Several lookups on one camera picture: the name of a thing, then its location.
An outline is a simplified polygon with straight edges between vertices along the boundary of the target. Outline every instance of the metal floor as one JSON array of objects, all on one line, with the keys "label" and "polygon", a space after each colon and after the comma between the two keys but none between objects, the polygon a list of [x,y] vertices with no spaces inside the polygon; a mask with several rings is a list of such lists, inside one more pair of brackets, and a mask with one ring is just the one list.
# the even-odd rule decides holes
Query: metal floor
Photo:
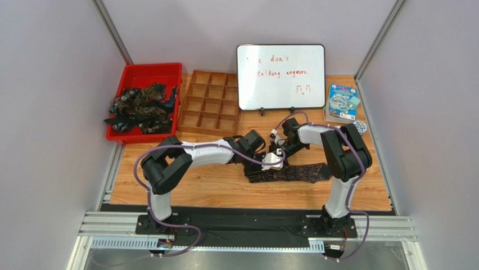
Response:
[{"label": "metal floor", "polygon": [[[348,242],[346,253],[357,248]],[[127,262],[148,255],[146,250],[90,249],[85,265],[87,270],[105,269],[93,264],[91,256],[102,264]],[[334,263],[324,260],[322,254],[313,253],[258,253],[224,251],[190,251],[178,257],[146,258],[112,269],[184,269],[184,270],[244,270],[244,269],[355,269],[355,270],[405,270],[409,269],[401,242],[366,242],[354,260]]]}]

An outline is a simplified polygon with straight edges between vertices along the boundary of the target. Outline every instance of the wood grain surface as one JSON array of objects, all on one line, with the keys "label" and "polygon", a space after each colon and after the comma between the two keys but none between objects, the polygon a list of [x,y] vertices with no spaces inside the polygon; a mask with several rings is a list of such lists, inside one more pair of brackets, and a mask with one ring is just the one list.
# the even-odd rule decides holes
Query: wood grain surface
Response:
[{"label": "wood grain surface", "polygon": [[[180,98],[191,78],[183,75]],[[331,83],[356,87],[351,75],[327,75],[327,86]],[[324,123],[322,109],[306,109],[310,121]],[[245,135],[256,129],[268,141],[271,130],[289,114],[287,109],[267,110],[265,116],[259,111],[241,111],[238,134]],[[299,123],[304,117],[298,115]],[[362,106],[359,106],[358,119],[365,121]],[[219,136],[177,132],[182,141],[208,142],[220,139]],[[373,165],[367,170],[354,193],[351,207],[363,210],[391,210],[385,184],[379,169],[376,152],[371,136],[366,133],[363,139],[373,157]],[[145,190],[133,178],[133,164],[144,151],[155,147],[158,143],[129,144],[125,148],[121,166],[110,199],[112,204],[146,204]],[[291,165],[303,165],[326,162],[324,151],[318,146],[310,150],[303,149],[288,159]],[[331,181],[315,184],[297,182],[269,182],[250,184],[243,175],[243,166],[205,165],[190,169],[179,185],[172,191],[171,204],[183,206],[223,206],[248,208],[290,208],[320,209],[329,197]]]}]

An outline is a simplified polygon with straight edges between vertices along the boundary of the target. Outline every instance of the wooden organizer grid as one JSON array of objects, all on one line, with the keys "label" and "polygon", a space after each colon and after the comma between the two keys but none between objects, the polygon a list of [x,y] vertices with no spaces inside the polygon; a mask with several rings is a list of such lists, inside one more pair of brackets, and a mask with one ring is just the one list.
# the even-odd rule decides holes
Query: wooden organizer grid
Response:
[{"label": "wooden organizer grid", "polygon": [[236,135],[239,116],[238,76],[195,70],[182,104],[178,129],[233,136]]}]

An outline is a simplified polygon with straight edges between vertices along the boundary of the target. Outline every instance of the red handwritten text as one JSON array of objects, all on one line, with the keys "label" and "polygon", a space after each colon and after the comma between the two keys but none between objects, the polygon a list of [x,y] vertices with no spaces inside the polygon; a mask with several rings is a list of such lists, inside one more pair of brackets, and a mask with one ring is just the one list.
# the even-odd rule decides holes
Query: red handwritten text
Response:
[{"label": "red handwritten text", "polygon": [[301,94],[301,95],[304,96],[305,92],[310,92],[311,93],[311,86],[310,85],[306,85],[306,90],[305,91],[302,90],[301,85],[296,86],[296,93],[297,94]]},{"label": "red handwritten text", "polygon": [[[247,58],[246,58],[246,61],[248,61],[248,63],[249,63],[249,62],[250,62],[250,59],[247,57]],[[261,59],[258,59],[258,63],[262,63],[262,62],[261,62]]]},{"label": "red handwritten text", "polygon": [[281,73],[280,72],[276,72],[274,70],[264,70],[264,72],[262,70],[259,70],[258,73],[257,73],[258,77],[262,77],[262,76],[268,76],[268,77],[278,77],[278,79],[281,77]]},{"label": "red handwritten text", "polygon": [[289,60],[290,60],[289,56],[274,57],[273,55],[270,59],[270,62],[283,62],[283,61],[289,61]]},{"label": "red handwritten text", "polygon": [[306,70],[293,70],[293,71],[287,71],[286,75],[293,75],[293,78],[295,78],[296,75],[303,75],[307,73],[308,72]]}]

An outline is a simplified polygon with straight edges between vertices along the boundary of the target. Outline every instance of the whiteboard frame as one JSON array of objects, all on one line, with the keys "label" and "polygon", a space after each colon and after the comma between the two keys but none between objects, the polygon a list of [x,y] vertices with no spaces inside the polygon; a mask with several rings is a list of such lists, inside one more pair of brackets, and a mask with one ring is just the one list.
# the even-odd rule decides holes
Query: whiteboard frame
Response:
[{"label": "whiteboard frame", "polygon": [[[327,94],[327,89],[326,89],[326,48],[324,45],[322,45],[321,43],[302,43],[302,44],[239,44],[238,46],[236,46],[236,72],[238,74],[238,100],[240,100],[240,77],[239,77],[239,74],[240,74],[240,67],[239,67],[239,63],[238,63],[238,48],[240,46],[321,46],[323,47],[323,52],[324,52],[324,104],[323,106],[320,106],[320,107],[275,107],[275,108],[267,108],[267,109],[291,109],[291,108],[298,108],[298,109],[308,109],[308,108],[324,108],[326,106],[326,94]],[[264,108],[263,107],[260,107],[260,108],[251,108],[251,109],[243,109],[240,107],[241,110],[243,111],[253,111],[253,110],[263,110]]]}]

